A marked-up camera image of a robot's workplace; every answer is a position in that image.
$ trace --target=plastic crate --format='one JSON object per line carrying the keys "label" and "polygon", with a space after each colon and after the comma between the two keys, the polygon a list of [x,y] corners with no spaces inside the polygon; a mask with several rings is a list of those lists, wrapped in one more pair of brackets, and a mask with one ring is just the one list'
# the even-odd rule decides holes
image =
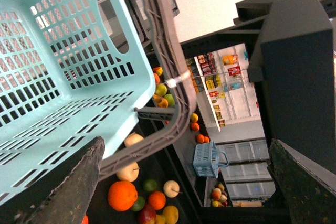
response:
{"label": "plastic crate", "polygon": [[[225,156],[227,164],[219,163],[220,153]],[[218,151],[215,142],[210,141],[209,143],[196,145],[193,165],[199,177],[218,178],[218,169],[228,167],[229,161],[225,152]]]}
{"label": "plastic crate", "polygon": [[155,90],[123,0],[110,0],[129,49],[97,0],[0,0],[0,205],[97,135],[111,156]]}

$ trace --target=orange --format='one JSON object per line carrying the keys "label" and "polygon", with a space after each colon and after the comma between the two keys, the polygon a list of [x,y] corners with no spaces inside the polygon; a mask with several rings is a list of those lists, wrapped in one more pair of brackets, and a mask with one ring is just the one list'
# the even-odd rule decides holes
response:
{"label": "orange", "polygon": [[117,211],[130,209],[138,198],[135,186],[128,181],[118,181],[112,184],[109,189],[109,205]]}
{"label": "orange", "polygon": [[168,105],[169,103],[166,98],[163,98],[162,101],[157,104],[159,108],[168,108]]}
{"label": "orange", "polygon": [[198,123],[192,123],[191,124],[191,129],[193,130],[193,131],[199,131],[200,130],[200,127],[199,127],[200,125],[198,124]]}
{"label": "orange", "polygon": [[204,136],[202,134],[197,135],[196,139],[199,144],[204,143]]}
{"label": "orange", "polygon": [[204,137],[204,143],[209,143],[210,142],[210,138],[208,136]]}
{"label": "orange", "polygon": [[156,72],[160,69],[161,67],[156,67],[156,68],[153,68],[153,72]]}
{"label": "orange", "polygon": [[166,224],[176,224],[179,220],[178,209],[175,206],[166,206],[162,214],[166,217]]}
{"label": "orange", "polygon": [[160,83],[160,77],[158,76],[157,73],[153,73],[153,74],[154,74],[155,83],[159,84]]}
{"label": "orange", "polygon": [[155,209],[160,210],[166,204],[166,196],[160,191],[154,191],[148,197],[148,203]]}
{"label": "orange", "polygon": [[88,216],[87,216],[87,215],[84,215],[84,218],[83,218],[82,224],[89,224],[89,218],[88,218]]}

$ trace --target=metal bar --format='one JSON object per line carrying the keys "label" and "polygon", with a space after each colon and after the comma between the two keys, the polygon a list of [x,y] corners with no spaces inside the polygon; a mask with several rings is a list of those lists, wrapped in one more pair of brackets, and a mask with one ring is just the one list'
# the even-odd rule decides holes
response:
{"label": "metal bar", "polygon": [[248,159],[248,160],[238,160],[238,161],[230,161],[230,166],[232,165],[247,165],[247,164],[260,164],[264,162],[268,162],[269,158],[256,158],[256,159]]}
{"label": "metal bar", "polygon": [[237,180],[226,180],[225,183],[228,184],[248,184],[248,183],[263,183],[263,182],[273,182],[273,178],[253,178],[253,179],[237,179]]}
{"label": "metal bar", "polygon": [[263,201],[263,200],[266,200],[266,199],[269,199],[270,197],[272,197],[272,195],[263,195],[263,196],[260,196],[260,197],[255,197],[255,196],[250,196],[250,197],[241,197],[241,196],[237,196],[237,197],[231,197],[232,201],[257,201],[257,200],[260,200],[260,201]]}
{"label": "metal bar", "polygon": [[216,145],[246,143],[246,142],[253,142],[253,141],[258,141],[258,140],[266,140],[266,138],[265,137],[257,137],[257,138],[243,139],[243,140],[234,140],[234,141],[216,143]]}

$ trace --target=green apple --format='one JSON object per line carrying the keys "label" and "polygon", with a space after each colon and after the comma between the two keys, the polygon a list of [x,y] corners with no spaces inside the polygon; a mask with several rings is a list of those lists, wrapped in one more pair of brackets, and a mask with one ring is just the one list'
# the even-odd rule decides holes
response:
{"label": "green apple", "polygon": [[148,178],[144,182],[142,182],[142,188],[145,191],[154,191],[157,186],[157,182],[153,178]]}
{"label": "green apple", "polygon": [[145,200],[143,197],[138,196],[138,199],[136,200],[136,202],[133,204],[133,206],[131,207],[131,210],[134,212],[139,212],[145,205]]}
{"label": "green apple", "polygon": [[167,101],[168,101],[168,106],[169,106],[169,107],[172,107],[172,106],[175,105],[175,101],[174,101],[174,98],[173,98],[173,95],[172,95],[172,94],[166,94],[166,95],[164,96],[164,98],[167,99]]}
{"label": "green apple", "polygon": [[166,85],[165,84],[156,85],[155,94],[160,95],[160,96],[164,96],[165,94],[167,94]]}

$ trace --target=store shelf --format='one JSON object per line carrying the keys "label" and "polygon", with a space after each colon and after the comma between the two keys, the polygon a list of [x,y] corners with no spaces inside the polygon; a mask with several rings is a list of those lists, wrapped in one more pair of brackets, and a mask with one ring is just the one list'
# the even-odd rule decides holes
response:
{"label": "store shelf", "polygon": [[[201,69],[200,64],[198,63],[198,59],[197,59],[197,57],[195,56],[194,59],[195,59],[195,63],[196,63],[198,72],[202,75],[202,69]],[[215,120],[217,129],[218,129],[218,131],[221,131],[221,127],[219,126],[219,123],[218,123],[218,121],[217,121],[216,112],[215,112],[215,110],[214,110],[214,108],[213,108],[213,106],[212,106],[211,98],[210,98],[210,96],[209,96],[209,91],[208,91],[208,89],[206,88],[205,78],[204,78],[203,76],[201,76],[201,80],[202,80],[202,84],[203,84],[203,86],[204,86],[204,91],[205,91],[205,93],[206,93],[207,100],[208,100],[208,102],[209,102],[209,104],[210,104],[210,107],[211,107],[212,114],[213,114],[213,116],[214,116],[214,120]]]}
{"label": "store shelf", "polygon": [[[245,60],[244,51],[245,45],[241,44],[214,52],[214,59],[223,89],[224,86],[232,83],[243,85],[242,88],[225,92],[224,101],[218,101],[224,112],[222,115],[226,125],[260,120],[255,90],[248,79],[247,68],[249,63]],[[229,66],[223,65],[222,56],[233,54],[238,55],[238,63]],[[237,79],[229,75],[228,70],[232,67],[240,67],[241,74]]]}

